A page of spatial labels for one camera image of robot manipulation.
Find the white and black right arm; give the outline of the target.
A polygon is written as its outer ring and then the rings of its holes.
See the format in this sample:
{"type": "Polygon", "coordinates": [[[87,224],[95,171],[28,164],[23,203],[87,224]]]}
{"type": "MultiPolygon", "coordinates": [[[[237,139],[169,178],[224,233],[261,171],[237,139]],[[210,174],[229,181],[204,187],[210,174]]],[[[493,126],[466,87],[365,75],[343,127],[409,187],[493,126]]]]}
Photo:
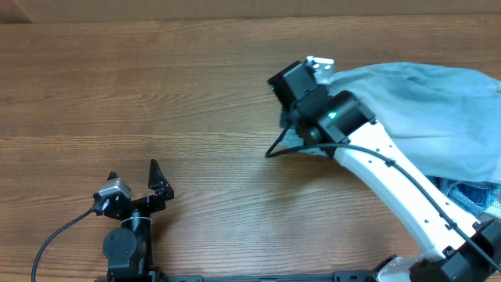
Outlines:
{"type": "Polygon", "coordinates": [[[477,218],[500,185],[499,81],[419,63],[337,72],[310,56],[268,84],[283,130],[361,179],[420,250],[353,280],[484,281],[499,271],[500,224],[477,218]]]}

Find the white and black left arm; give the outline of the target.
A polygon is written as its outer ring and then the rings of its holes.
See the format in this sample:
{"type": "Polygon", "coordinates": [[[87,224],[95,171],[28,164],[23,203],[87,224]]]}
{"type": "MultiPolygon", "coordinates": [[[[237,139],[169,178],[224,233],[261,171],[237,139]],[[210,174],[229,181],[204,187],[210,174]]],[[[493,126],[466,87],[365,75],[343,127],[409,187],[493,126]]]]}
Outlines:
{"type": "Polygon", "coordinates": [[[132,189],[116,172],[111,172],[99,192],[93,194],[92,211],[120,222],[103,241],[108,266],[108,281],[164,280],[163,271],[153,259],[153,220],[151,215],[163,211],[175,197],[156,160],[150,161],[148,188],[153,194],[131,199],[132,189]]]}

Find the light blue denim shorts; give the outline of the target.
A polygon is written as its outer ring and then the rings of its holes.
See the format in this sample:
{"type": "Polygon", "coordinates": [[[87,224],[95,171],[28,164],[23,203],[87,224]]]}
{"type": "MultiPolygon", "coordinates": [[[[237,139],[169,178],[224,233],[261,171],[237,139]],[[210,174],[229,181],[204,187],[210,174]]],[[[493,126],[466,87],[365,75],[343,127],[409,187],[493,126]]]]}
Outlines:
{"type": "Polygon", "coordinates": [[[314,117],[292,114],[308,143],[354,143],[363,125],[385,133],[423,174],[500,181],[500,82],[477,70],[382,63],[335,72],[314,117]]]}

